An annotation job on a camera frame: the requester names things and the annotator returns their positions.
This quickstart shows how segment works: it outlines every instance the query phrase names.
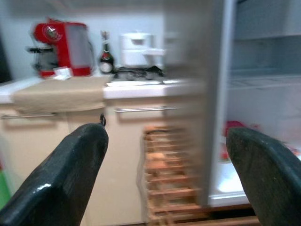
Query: kitchen counter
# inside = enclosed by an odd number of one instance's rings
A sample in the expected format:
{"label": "kitchen counter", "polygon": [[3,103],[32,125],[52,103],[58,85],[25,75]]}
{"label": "kitchen counter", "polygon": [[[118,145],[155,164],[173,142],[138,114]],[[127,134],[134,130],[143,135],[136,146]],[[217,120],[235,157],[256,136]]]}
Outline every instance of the kitchen counter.
{"label": "kitchen counter", "polygon": [[[0,104],[12,104],[11,95],[32,86],[43,79],[32,77],[21,81],[7,82],[0,85]],[[169,97],[181,95],[196,95],[205,92],[205,84],[195,80],[166,80],[160,84],[106,86],[103,88],[104,99]]]}

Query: beige towel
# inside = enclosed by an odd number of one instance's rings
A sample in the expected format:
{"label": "beige towel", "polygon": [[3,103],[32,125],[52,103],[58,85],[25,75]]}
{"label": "beige towel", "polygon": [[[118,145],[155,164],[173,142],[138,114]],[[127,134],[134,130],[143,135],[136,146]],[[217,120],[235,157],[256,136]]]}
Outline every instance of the beige towel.
{"label": "beige towel", "polygon": [[103,88],[108,78],[45,80],[13,94],[16,109],[23,113],[58,113],[104,107]]}

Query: refrigerator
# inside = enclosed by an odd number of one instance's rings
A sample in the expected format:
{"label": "refrigerator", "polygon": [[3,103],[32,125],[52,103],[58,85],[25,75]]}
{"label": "refrigerator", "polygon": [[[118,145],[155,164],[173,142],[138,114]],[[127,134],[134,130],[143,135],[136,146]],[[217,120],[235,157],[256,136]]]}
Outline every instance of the refrigerator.
{"label": "refrigerator", "polygon": [[166,70],[206,86],[202,206],[249,203],[225,152],[228,128],[258,130],[300,156],[300,11],[298,0],[164,1]]}

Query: red coffee machine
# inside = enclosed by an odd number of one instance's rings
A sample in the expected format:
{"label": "red coffee machine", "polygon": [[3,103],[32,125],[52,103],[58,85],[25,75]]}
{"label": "red coffee machine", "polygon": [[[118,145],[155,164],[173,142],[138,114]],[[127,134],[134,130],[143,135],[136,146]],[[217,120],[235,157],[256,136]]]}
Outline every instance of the red coffee machine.
{"label": "red coffee machine", "polygon": [[92,47],[85,24],[48,19],[35,26],[33,36],[45,43],[45,47],[28,49],[39,54],[34,67],[43,78],[54,75],[58,67],[71,68],[73,76],[91,74]]}

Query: bottle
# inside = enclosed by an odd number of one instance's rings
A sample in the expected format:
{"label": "bottle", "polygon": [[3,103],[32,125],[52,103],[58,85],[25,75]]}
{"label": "bottle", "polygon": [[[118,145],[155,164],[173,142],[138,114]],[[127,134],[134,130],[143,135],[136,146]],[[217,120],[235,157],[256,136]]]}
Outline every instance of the bottle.
{"label": "bottle", "polygon": [[103,52],[99,58],[99,69],[101,73],[109,74],[114,71],[114,58],[109,49],[109,33],[101,31],[103,38]]}

